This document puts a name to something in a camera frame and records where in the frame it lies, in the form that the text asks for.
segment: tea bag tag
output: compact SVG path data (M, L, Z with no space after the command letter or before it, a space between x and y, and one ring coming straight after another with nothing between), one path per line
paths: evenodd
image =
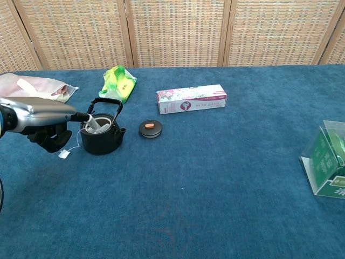
M59 157L65 159L69 154L70 154L70 151L67 151L64 149L60 152Z

